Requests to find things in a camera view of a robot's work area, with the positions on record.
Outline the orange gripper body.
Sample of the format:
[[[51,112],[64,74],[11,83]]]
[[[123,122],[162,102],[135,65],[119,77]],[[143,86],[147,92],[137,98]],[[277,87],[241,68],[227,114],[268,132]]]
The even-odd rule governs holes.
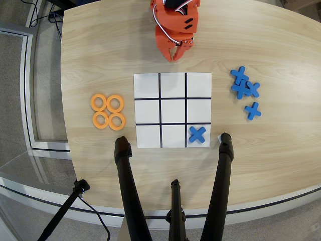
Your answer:
[[[193,33],[182,33],[169,29],[162,29],[160,26],[155,27],[155,37],[158,48],[173,48],[179,46],[183,40],[193,39]]]

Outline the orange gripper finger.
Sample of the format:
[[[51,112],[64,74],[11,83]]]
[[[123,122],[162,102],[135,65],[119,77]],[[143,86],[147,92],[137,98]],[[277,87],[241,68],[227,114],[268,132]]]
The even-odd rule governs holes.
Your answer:
[[[159,48],[160,52],[162,53],[162,55],[165,57],[166,60],[168,60],[169,62],[173,61],[173,57],[172,57],[172,50],[173,48]]]
[[[183,40],[182,43],[176,48],[176,52],[173,56],[173,62],[176,62],[180,58],[182,58],[185,52],[187,50],[190,50],[193,47],[193,45],[194,45],[193,39]]]

